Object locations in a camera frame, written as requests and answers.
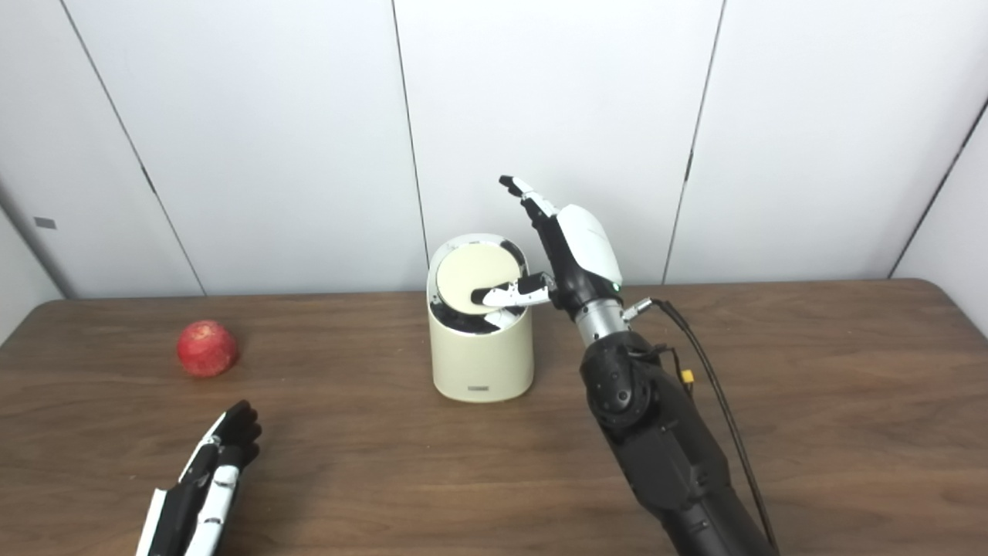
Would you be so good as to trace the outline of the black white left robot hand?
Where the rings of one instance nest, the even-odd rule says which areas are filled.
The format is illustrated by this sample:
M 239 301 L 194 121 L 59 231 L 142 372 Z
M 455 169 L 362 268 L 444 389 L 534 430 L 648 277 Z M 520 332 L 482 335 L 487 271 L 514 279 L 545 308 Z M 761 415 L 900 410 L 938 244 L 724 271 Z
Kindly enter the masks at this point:
M 137 555 L 215 555 L 244 470 L 260 453 L 259 414 L 241 400 L 198 441 L 175 485 L 153 492 Z

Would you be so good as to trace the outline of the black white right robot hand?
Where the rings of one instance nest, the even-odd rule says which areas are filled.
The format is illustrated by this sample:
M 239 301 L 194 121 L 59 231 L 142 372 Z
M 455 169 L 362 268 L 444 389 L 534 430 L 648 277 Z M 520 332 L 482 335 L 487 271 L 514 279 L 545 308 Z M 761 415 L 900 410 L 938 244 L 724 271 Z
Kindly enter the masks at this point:
M 571 320 L 577 320 L 593 302 L 621 299 L 622 274 L 617 257 L 592 212 L 573 204 L 555 208 L 514 176 L 503 175 L 499 183 L 525 208 L 551 271 L 477 288 L 470 294 L 475 305 L 530 307 L 552 303 Z

